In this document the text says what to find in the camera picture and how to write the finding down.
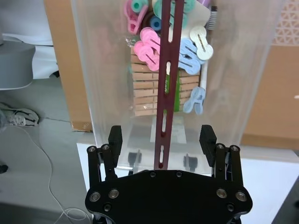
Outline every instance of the white cable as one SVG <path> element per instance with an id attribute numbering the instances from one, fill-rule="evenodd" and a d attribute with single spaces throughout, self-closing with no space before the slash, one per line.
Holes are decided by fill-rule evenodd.
<path id="1" fill-rule="evenodd" d="M 21 129 L 22 131 L 24 131 L 24 132 L 28 135 L 28 137 L 29 137 L 29 139 L 32 141 L 32 143 L 33 143 L 36 147 L 38 147 L 38 148 L 44 153 L 44 155 L 47 157 L 47 159 L 48 159 L 48 161 L 49 161 L 50 168 L 51 168 L 51 174 L 50 174 L 49 184 L 48 184 L 49 192 L 50 192 L 50 194 L 52 195 L 52 197 L 54 198 L 54 200 L 56 201 L 56 203 L 59 205 L 59 207 L 60 207 L 60 209 L 61 209 L 61 211 L 62 211 L 61 215 L 60 215 L 59 218 L 55 221 L 54 224 L 56 224 L 56 223 L 59 221 L 59 219 L 62 217 L 62 215 L 65 215 L 65 216 L 68 217 L 69 219 L 71 219 L 71 220 L 75 220 L 75 221 L 82 221 L 82 220 L 86 219 L 86 217 L 87 217 L 88 220 L 89 220 L 89 223 L 91 224 L 92 221 L 91 221 L 90 217 L 88 216 L 88 214 L 87 214 L 85 211 L 83 211 L 83 210 L 81 210 L 81 209 L 78 209 L 78 208 L 67 208 L 67 209 L 63 209 L 61 203 L 58 201 L 58 199 L 57 199 L 57 198 L 54 196 L 54 194 L 52 193 L 52 190 L 51 190 L 51 179 L 52 179 L 52 174 L 53 174 L 53 164 L 52 164 L 52 160 L 51 160 L 50 157 L 46 154 L 46 152 L 44 151 L 44 149 L 43 149 L 42 147 L 39 147 L 39 146 L 33 141 L 31 135 L 30 135 L 25 129 L 23 129 L 23 128 L 21 128 L 21 127 L 18 127 L 18 126 L 10 126 L 10 127 L 16 127 L 16 128 Z M 84 214 L 84 217 L 78 219 L 78 218 L 73 218 L 73 217 L 69 216 L 69 212 L 70 212 L 70 211 L 73 211 L 73 210 L 82 212 L 82 213 Z"/>

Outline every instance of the bolt head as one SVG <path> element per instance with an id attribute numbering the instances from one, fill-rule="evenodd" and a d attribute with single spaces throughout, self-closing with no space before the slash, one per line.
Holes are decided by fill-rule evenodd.
<path id="1" fill-rule="evenodd" d="M 108 149 L 109 149 L 109 146 L 108 146 L 108 145 L 105 145 L 105 146 L 103 146 L 103 149 L 104 149 L 104 150 L 108 150 Z"/>
<path id="2" fill-rule="evenodd" d="M 235 208 L 234 208 L 234 206 L 233 206 L 232 204 L 228 204 L 228 205 L 227 205 L 227 209 L 228 209 L 229 211 L 234 211 L 234 210 L 235 210 Z"/>
<path id="3" fill-rule="evenodd" d="M 224 189 L 216 190 L 216 194 L 219 198 L 226 198 L 228 196 Z"/>
<path id="4" fill-rule="evenodd" d="M 232 146 L 231 149 L 235 152 L 239 151 L 238 147 L 236 147 L 236 146 Z"/>
<path id="5" fill-rule="evenodd" d="M 217 148 L 224 149 L 223 145 L 221 145 L 221 144 L 217 145 Z"/>
<path id="6" fill-rule="evenodd" d="M 111 204 L 105 204 L 104 205 L 104 211 L 110 211 L 111 210 Z"/>
<path id="7" fill-rule="evenodd" d="M 241 202 L 245 202 L 245 201 L 247 201 L 247 197 L 246 197 L 246 195 L 245 195 L 243 192 L 238 191 L 238 192 L 235 194 L 235 197 L 236 197 L 239 201 L 241 201 Z"/>
<path id="8" fill-rule="evenodd" d="M 117 198 L 119 194 L 120 193 L 117 189 L 113 189 L 109 192 L 108 196 L 109 196 L 109 198 L 114 199 L 114 198 Z"/>
<path id="9" fill-rule="evenodd" d="M 91 147 L 91 148 L 89 148 L 88 151 L 89 151 L 89 152 L 93 152 L 93 151 L 95 151 L 95 147 Z"/>
<path id="10" fill-rule="evenodd" d="M 155 172 L 150 172 L 150 177 L 156 177 L 157 176 L 157 174 L 155 173 Z"/>
<path id="11" fill-rule="evenodd" d="M 93 192 L 89 197 L 89 201 L 96 202 L 100 199 L 100 197 L 101 197 L 101 195 L 99 192 Z"/>
<path id="12" fill-rule="evenodd" d="M 178 171 L 177 172 L 177 177 L 182 177 L 183 176 L 183 173 L 181 171 Z"/>

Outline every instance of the light blue clothespin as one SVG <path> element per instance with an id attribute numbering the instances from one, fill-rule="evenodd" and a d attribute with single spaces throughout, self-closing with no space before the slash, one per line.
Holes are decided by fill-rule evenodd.
<path id="1" fill-rule="evenodd" d="M 201 64 L 205 62 L 197 57 L 196 52 L 197 47 L 190 39 L 183 38 L 181 40 L 178 66 L 190 75 L 199 73 Z"/>
<path id="2" fill-rule="evenodd" d="M 183 112 L 191 113 L 193 108 L 197 115 L 201 115 L 204 111 L 203 103 L 206 98 L 206 90 L 202 87 L 195 87 L 192 92 L 190 99 L 184 103 Z"/>

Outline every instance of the black holder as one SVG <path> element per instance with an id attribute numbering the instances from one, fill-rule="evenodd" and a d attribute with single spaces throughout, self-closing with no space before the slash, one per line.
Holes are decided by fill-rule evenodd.
<path id="1" fill-rule="evenodd" d="M 212 176 L 181 170 L 142 171 L 118 178 L 121 127 L 113 126 L 109 144 L 88 147 L 90 189 L 86 208 L 93 223 L 113 224 L 240 224 L 252 200 L 243 187 L 240 148 L 216 144 L 211 126 L 203 125 L 200 144 Z M 101 179 L 104 164 L 106 178 Z"/>

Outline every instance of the plastic clip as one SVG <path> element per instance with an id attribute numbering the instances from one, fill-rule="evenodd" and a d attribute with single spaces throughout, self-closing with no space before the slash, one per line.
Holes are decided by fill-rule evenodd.
<path id="1" fill-rule="evenodd" d="M 134 46 L 139 60 L 145 62 L 151 71 L 159 70 L 160 37 L 152 28 L 143 28 L 140 32 L 141 41 Z"/>
<path id="2" fill-rule="evenodd" d="M 132 10 L 132 1 L 133 0 L 126 1 L 124 5 L 124 14 L 128 20 L 129 33 L 136 35 L 149 7 L 147 5 L 144 5 L 138 15 Z"/>
<path id="3" fill-rule="evenodd" d="M 135 13 L 140 13 L 143 6 L 149 6 L 149 0 L 133 0 L 131 3 L 131 8 Z"/>
<path id="4" fill-rule="evenodd" d="M 203 102 L 206 98 L 206 90 L 202 87 L 195 87 L 192 92 L 190 99 L 184 103 L 183 112 L 191 113 L 191 111 L 195 110 L 197 115 L 201 115 L 204 111 Z"/>
<path id="5" fill-rule="evenodd" d="M 185 0 L 184 13 L 189 13 L 194 9 L 195 1 L 196 0 Z"/>
<path id="6" fill-rule="evenodd" d="M 156 31 L 159 32 L 162 28 L 162 21 L 160 18 L 156 17 L 155 15 L 150 19 L 150 27 Z"/>
<path id="7" fill-rule="evenodd" d="M 181 40 L 178 66 L 190 75 L 196 75 L 200 71 L 200 65 L 204 63 L 197 57 L 196 52 L 197 47 L 190 39 L 183 38 Z"/>
<path id="8" fill-rule="evenodd" d="M 208 60 L 213 56 L 214 50 L 206 40 L 206 29 L 196 26 L 190 32 L 190 38 L 197 47 L 197 56 L 201 60 Z"/>
<path id="9" fill-rule="evenodd" d="M 190 3 L 189 4 L 186 4 L 186 1 L 192 1 L 192 0 L 185 0 L 185 7 L 186 5 L 188 5 L 186 8 L 187 10 L 190 10 Z M 184 28 L 187 23 L 188 23 L 188 16 L 185 14 L 185 7 L 184 7 L 184 14 L 183 14 L 183 24 L 182 24 L 182 28 Z M 154 14 L 159 18 L 159 19 L 162 19 L 162 0 L 158 0 L 154 7 Z M 174 24 L 174 12 L 175 12 L 175 2 L 172 2 L 171 3 L 171 9 L 170 9 L 170 20 L 169 20 L 169 23 L 171 24 L 171 26 L 173 27 L 173 24 Z"/>

